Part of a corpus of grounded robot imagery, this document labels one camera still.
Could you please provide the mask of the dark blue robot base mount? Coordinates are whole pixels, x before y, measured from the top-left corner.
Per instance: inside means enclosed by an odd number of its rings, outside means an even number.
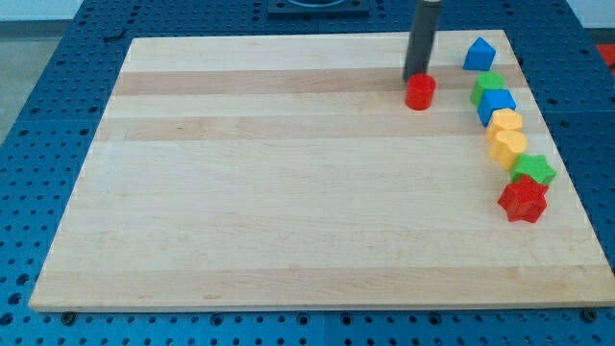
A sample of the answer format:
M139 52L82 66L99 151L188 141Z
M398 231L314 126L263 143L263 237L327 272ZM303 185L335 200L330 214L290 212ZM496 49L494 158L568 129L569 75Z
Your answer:
M370 0L268 0L268 17L368 14Z

